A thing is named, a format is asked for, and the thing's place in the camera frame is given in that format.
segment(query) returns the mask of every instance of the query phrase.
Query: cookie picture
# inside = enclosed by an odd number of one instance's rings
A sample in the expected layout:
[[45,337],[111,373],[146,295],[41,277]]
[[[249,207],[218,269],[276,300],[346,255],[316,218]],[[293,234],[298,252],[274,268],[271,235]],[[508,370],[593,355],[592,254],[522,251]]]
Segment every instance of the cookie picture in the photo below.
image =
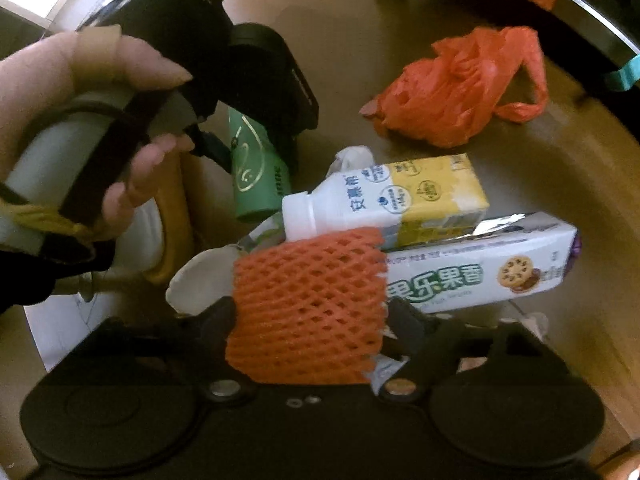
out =
[[533,269],[529,279],[522,285],[512,286],[511,291],[515,294],[522,294],[523,292],[529,292],[540,281],[540,269]]
[[498,283],[507,288],[520,286],[533,274],[533,263],[528,256],[513,256],[500,267]]

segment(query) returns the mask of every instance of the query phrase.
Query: white biscuit box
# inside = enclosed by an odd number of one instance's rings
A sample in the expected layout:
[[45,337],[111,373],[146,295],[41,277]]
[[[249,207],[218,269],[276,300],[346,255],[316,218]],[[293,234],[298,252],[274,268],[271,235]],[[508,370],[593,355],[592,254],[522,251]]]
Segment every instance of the white biscuit box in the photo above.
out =
[[424,313],[512,300],[558,286],[577,229],[546,213],[485,220],[473,234],[386,254],[387,295]]

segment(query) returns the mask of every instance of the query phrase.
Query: hand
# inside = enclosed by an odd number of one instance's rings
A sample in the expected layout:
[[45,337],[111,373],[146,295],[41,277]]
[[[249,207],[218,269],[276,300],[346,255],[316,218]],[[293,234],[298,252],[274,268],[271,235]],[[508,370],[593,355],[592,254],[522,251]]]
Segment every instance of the hand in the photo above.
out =
[[[0,61],[0,178],[3,180],[20,156],[26,127],[48,108],[105,83],[126,82],[137,90],[149,91],[171,89],[192,79],[183,67],[137,38],[121,36],[115,39],[111,52],[100,52],[98,48],[95,54],[98,59],[84,59],[85,56],[76,56],[79,37],[78,32],[63,32]],[[178,137],[164,134],[142,147],[131,161],[128,180],[113,184],[104,195],[100,239],[123,233],[132,221],[135,208],[155,195],[168,155],[193,148],[191,139],[184,134]]]

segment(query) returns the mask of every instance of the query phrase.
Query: metal bolt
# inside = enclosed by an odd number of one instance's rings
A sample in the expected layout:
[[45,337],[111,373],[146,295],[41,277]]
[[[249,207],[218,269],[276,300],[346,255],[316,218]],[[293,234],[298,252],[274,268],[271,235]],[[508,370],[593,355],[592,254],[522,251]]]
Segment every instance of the metal bolt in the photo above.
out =
[[78,296],[85,303],[89,303],[95,297],[95,279],[92,272],[85,272],[78,276]]
[[286,405],[289,406],[290,408],[302,408],[302,406],[304,406],[304,402],[302,402],[302,399],[287,399]]
[[414,393],[418,389],[417,384],[409,379],[391,379],[385,383],[385,390],[391,395],[407,396]]
[[242,387],[233,379],[222,379],[211,383],[209,391],[216,397],[233,397]]

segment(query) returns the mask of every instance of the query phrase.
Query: orange foam net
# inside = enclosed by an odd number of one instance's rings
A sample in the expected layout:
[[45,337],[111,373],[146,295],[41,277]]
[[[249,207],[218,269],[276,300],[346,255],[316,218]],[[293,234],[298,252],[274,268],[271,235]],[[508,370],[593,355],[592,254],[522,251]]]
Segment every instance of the orange foam net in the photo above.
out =
[[385,325],[382,241],[355,229],[238,260],[229,364],[259,383],[366,383]]

